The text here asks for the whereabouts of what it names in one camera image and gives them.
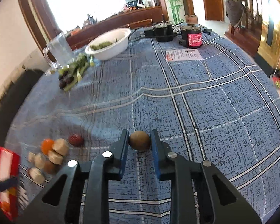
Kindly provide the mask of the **brown kiwi fruit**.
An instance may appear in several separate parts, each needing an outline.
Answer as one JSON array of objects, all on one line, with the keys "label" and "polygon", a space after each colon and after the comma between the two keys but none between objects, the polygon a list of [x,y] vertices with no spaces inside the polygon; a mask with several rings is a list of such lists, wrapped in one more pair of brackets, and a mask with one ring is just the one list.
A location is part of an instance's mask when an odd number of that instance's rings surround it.
[{"label": "brown kiwi fruit", "polygon": [[52,163],[51,161],[47,160],[44,163],[44,172],[49,174],[49,175],[54,175],[58,172],[58,165]]},{"label": "brown kiwi fruit", "polygon": [[151,138],[144,131],[135,131],[129,136],[129,145],[137,151],[146,151],[151,146]]}]

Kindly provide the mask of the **beige pastry cube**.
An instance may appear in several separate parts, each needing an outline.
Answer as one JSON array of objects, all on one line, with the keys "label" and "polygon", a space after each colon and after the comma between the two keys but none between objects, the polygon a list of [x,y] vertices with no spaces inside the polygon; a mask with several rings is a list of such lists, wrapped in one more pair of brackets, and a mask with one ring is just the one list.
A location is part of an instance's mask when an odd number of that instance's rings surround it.
[{"label": "beige pastry cube", "polygon": [[59,138],[54,141],[52,149],[58,154],[66,156],[69,152],[69,144],[65,139]]},{"label": "beige pastry cube", "polygon": [[61,165],[63,162],[63,156],[55,151],[48,151],[48,159],[50,162],[56,165]]}]

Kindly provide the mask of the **round beige pastry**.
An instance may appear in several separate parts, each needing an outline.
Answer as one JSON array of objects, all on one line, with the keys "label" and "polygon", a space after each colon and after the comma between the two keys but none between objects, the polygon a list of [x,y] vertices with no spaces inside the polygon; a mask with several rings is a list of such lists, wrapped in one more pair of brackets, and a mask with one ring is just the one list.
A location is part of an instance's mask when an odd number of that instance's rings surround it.
[{"label": "round beige pastry", "polygon": [[29,175],[30,175],[30,178],[36,183],[36,184],[39,184],[39,185],[42,185],[45,181],[45,178],[41,172],[40,169],[36,168],[36,167],[32,167],[30,170],[29,170]]}]

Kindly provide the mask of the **beige pastry block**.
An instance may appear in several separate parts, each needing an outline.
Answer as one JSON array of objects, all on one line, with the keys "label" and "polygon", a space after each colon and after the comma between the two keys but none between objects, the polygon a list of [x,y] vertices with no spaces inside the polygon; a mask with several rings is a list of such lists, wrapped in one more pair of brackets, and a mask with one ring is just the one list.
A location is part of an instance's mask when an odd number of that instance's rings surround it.
[{"label": "beige pastry block", "polygon": [[46,157],[42,153],[38,153],[34,157],[35,167],[42,170],[45,166]]},{"label": "beige pastry block", "polygon": [[28,153],[28,161],[30,162],[30,163],[32,163],[32,164],[34,164],[34,162],[35,162],[35,154],[33,153],[33,152],[29,152]]}]

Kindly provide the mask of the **red jujube date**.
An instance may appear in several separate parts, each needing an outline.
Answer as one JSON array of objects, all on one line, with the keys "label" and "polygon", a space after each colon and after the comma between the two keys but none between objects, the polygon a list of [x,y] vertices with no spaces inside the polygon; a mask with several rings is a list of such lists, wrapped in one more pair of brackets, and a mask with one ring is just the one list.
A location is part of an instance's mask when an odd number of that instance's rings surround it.
[{"label": "red jujube date", "polygon": [[73,134],[68,137],[68,142],[74,147],[80,147],[84,144],[84,138],[78,134]]}]

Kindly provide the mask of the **orange tangerine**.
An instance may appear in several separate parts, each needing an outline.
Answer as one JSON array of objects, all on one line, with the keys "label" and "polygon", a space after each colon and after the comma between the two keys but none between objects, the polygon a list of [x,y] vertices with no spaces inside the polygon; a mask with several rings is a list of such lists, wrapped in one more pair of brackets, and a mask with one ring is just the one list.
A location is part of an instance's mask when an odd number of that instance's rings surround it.
[{"label": "orange tangerine", "polygon": [[48,155],[48,152],[52,150],[52,146],[54,144],[54,140],[52,139],[44,139],[41,144],[41,151],[44,155]]}]

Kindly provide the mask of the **red shallow box lid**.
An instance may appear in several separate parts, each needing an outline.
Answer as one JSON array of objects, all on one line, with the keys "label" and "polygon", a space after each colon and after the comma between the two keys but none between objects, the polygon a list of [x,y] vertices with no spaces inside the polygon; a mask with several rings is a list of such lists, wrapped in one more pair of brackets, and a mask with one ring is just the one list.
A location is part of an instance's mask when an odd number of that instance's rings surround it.
[{"label": "red shallow box lid", "polygon": [[0,147],[0,211],[9,221],[18,216],[18,165],[20,156]]}]

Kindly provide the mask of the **blue plaid tablecloth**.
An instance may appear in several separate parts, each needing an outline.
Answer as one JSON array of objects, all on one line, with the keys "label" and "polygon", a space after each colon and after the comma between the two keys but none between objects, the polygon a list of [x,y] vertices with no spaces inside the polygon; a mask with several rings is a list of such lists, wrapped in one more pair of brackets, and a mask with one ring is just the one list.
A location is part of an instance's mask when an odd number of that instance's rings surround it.
[{"label": "blue plaid tablecloth", "polygon": [[280,207],[280,96],[241,48],[204,34],[201,59],[166,60],[178,39],[159,43],[135,32],[128,49],[88,68],[68,92],[42,76],[15,116],[5,146],[21,156],[19,210],[44,188],[28,176],[30,152],[46,138],[78,134],[65,162],[94,159],[121,131],[156,129],[174,152],[209,160],[266,222]]}]

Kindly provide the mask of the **green vegetable leaves pile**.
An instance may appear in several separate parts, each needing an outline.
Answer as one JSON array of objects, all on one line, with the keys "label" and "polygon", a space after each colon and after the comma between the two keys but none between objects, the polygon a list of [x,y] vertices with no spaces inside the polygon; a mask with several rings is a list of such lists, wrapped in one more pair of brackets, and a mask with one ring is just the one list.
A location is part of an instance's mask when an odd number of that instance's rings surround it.
[{"label": "green vegetable leaves pile", "polygon": [[81,81],[88,67],[95,67],[93,56],[79,53],[68,65],[58,70],[59,88],[65,92]]}]

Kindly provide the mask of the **white paper leaflet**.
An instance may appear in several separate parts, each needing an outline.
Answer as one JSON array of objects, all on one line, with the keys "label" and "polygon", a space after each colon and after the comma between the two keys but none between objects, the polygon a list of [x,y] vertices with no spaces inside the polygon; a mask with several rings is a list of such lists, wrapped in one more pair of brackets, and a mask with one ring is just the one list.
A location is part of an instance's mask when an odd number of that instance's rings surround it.
[{"label": "white paper leaflet", "polygon": [[167,62],[192,61],[203,59],[197,49],[170,50],[166,51],[165,57]]}]

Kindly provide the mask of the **clear glass mug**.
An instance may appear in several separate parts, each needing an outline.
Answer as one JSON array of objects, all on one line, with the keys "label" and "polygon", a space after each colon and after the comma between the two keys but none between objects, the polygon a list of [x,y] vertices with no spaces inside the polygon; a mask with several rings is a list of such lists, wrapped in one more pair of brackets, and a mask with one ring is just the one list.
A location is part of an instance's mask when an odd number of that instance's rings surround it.
[{"label": "clear glass mug", "polygon": [[68,65],[75,58],[75,55],[62,32],[47,44],[43,49],[43,55],[48,65],[54,70],[58,70],[61,67]]}]

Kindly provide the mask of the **white bowl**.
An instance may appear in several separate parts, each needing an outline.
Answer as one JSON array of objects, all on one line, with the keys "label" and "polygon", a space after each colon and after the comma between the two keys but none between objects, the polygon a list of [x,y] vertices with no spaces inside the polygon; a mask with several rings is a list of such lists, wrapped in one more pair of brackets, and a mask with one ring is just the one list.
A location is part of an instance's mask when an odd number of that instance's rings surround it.
[{"label": "white bowl", "polygon": [[100,61],[109,60],[128,48],[130,34],[129,28],[113,29],[92,40],[85,52]]}]

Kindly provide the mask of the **wooden cabinet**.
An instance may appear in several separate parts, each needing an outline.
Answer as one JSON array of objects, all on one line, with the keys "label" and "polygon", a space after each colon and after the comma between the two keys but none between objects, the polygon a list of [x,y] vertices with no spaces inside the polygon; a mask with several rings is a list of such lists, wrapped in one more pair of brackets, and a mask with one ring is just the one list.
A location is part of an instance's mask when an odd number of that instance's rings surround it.
[{"label": "wooden cabinet", "polygon": [[99,35],[117,28],[135,29],[138,27],[147,27],[156,22],[168,19],[167,10],[161,6],[138,9],[119,15],[111,16],[96,24],[81,29],[77,33],[68,36],[67,42],[72,50],[79,49],[88,45]]}]

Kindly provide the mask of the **black red-label canister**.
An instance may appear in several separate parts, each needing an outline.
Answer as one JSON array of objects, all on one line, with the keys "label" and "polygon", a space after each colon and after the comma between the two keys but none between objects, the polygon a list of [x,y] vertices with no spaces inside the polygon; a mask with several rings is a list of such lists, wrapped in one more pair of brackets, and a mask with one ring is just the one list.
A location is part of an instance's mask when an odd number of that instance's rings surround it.
[{"label": "black red-label canister", "polygon": [[196,15],[185,15],[186,24],[181,27],[181,39],[179,44],[189,48],[197,49],[202,46],[202,31],[198,24]]}]

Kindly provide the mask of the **black pot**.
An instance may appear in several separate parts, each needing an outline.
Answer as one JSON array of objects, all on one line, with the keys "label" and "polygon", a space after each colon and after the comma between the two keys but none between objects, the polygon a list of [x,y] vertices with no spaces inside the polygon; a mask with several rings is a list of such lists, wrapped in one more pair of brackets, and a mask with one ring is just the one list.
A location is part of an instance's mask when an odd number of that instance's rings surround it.
[{"label": "black pot", "polygon": [[156,24],[154,26],[154,34],[157,42],[162,43],[170,42],[177,36],[177,33],[173,30],[172,23],[168,21]]}]

